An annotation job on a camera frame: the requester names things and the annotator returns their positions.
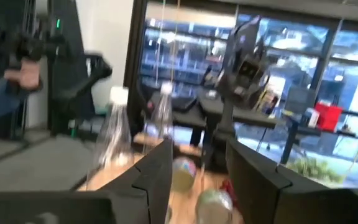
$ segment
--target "clear plastic bottle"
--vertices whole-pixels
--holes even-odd
[[[102,187],[134,164],[127,99],[127,88],[121,86],[111,88],[110,110],[96,139],[93,166],[88,174],[89,190]]]
[[[147,154],[162,139],[173,139],[172,83],[161,85],[161,97],[151,119],[145,121],[144,153]]]

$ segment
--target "white bottle cap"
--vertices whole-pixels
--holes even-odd
[[[173,86],[170,82],[162,83],[161,85],[161,93],[165,95],[170,95],[172,93]]]
[[[110,103],[115,105],[127,105],[128,88],[123,86],[113,86],[110,90]]]

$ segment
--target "wooden table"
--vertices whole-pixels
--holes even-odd
[[[137,136],[135,141],[144,141],[143,136]],[[155,141],[148,142],[149,144],[156,144]],[[200,154],[200,150],[191,146],[180,146],[182,152],[188,154]],[[135,160],[141,159],[142,155],[135,155]],[[98,190],[108,182],[114,180],[120,176],[128,167],[124,167],[120,170],[105,168],[99,171],[93,179],[89,182],[88,190]],[[172,218],[170,224],[195,224],[195,206],[199,194],[206,189],[218,189],[222,181],[226,179],[226,175],[213,174],[210,172],[197,171],[197,176],[193,188],[187,193],[178,193],[171,191],[169,205],[172,208]],[[79,190],[85,190],[85,186],[82,186]],[[239,224],[241,222],[241,216],[238,211],[233,213],[233,224]]]

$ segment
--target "person's arm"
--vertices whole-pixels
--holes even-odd
[[[41,87],[38,63],[23,60],[20,71],[6,70],[4,78],[0,78],[0,116],[14,112],[22,100]]]

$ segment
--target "hand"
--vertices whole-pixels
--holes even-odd
[[[23,59],[22,69],[20,71],[6,70],[4,78],[17,82],[23,89],[35,90],[40,84],[40,65],[38,62]]]

